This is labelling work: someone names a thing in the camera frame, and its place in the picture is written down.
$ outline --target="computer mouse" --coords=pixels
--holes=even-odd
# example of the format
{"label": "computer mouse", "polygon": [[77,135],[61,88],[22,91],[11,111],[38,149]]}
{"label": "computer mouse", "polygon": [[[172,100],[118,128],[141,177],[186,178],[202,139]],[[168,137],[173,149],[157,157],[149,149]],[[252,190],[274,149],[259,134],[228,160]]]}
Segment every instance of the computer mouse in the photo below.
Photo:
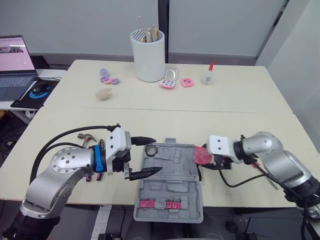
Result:
{"label": "computer mouse", "polygon": [[32,93],[34,95],[39,95],[45,92],[49,85],[46,82],[38,82],[32,87]]}

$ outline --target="mouse pad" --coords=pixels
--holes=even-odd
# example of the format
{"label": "mouse pad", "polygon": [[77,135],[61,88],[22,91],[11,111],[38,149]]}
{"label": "mouse pad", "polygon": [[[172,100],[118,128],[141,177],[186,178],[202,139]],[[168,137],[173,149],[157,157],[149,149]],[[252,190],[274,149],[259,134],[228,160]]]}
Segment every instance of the mouse pad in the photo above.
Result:
{"label": "mouse pad", "polygon": [[39,109],[41,108],[50,93],[55,89],[59,81],[56,80],[41,80],[41,83],[46,83],[48,86],[43,93],[35,95],[32,88],[23,96],[21,100],[15,100],[12,108],[25,108],[25,109]]}

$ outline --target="desk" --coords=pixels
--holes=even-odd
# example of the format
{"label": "desk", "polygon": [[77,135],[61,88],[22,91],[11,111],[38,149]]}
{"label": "desk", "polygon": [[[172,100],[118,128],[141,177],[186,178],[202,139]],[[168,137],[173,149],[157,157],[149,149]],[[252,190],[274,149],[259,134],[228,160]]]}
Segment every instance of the desk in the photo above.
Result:
{"label": "desk", "polygon": [[[36,72],[39,78],[62,78],[67,71],[60,69],[37,69]],[[36,82],[33,82],[23,95],[25,95],[35,83]],[[23,122],[28,124],[30,122],[30,119],[21,111],[37,111],[38,109],[11,107],[11,104],[13,102],[14,101],[0,101],[0,110],[9,110]]]}
{"label": "desk", "polygon": [[[176,86],[165,89],[159,82],[143,82],[136,77],[133,62],[76,60],[54,89],[44,106],[112,109],[175,110],[200,112],[287,113],[292,111],[263,66],[216,65],[211,85],[200,83],[208,65],[167,64],[179,69]],[[118,85],[100,82],[106,68]],[[184,88],[182,78],[192,78],[194,86]],[[112,97],[96,99],[96,92],[112,88]]]}
{"label": "desk", "polygon": [[[209,135],[239,139],[241,134],[251,136],[268,131],[278,137],[286,150],[320,178],[319,154],[305,130],[293,114],[195,112],[169,110],[105,109],[86,107],[42,107],[31,121],[14,149],[0,168],[0,198],[22,200],[29,186],[30,173],[39,150],[51,138],[74,128],[92,125],[121,126],[131,136],[152,137],[158,142],[176,138],[180,144],[201,146]],[[99,139],[107,137],[106,130],[92,130]],[[58,142],[81,144],[77,133]],[[43,159],[38,173],[49,164],[56,152],[50,151]],[[130,167],[140,169],[143,147],[133,146]],[[232,164],[224,170],[226,179],[235,184],[260,174],[250,165]],[[203,204],[211,207],[293,207],[286,201],[282,190],[276,191],[264,178],[258,178],[237,188],[228,188],[217,171],[201,168]],[[86,182],[82,179],[74,188],[69,203],[76,204],[134,204],[137,181],[124,179],[123,173],[104,176],[102,181]]]}

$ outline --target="metal ring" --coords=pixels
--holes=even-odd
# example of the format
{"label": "metal ring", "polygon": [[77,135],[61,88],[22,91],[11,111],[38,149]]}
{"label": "metal ring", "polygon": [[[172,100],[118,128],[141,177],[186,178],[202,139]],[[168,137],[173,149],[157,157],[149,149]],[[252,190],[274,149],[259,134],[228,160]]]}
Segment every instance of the metal ring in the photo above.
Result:
{"label": "metal ring", "polygon": [[145,146],[144,151],[149,157],[153,157],[158,153],[158,148],[155,145],[147,145]]}

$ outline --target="red bottle cap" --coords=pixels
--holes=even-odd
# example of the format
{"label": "red bottle cap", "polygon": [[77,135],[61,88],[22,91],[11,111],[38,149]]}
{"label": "red bottle cap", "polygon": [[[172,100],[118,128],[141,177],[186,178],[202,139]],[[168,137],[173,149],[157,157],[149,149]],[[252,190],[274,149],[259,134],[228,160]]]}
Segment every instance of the red bottle cap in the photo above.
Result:
{"label": "red bottle cap", "polygon": [[212,71],[212,70],[214,69],[214,65],[215,65],[214,62],[212,62],[212,63],[210,64],[209,71]]}

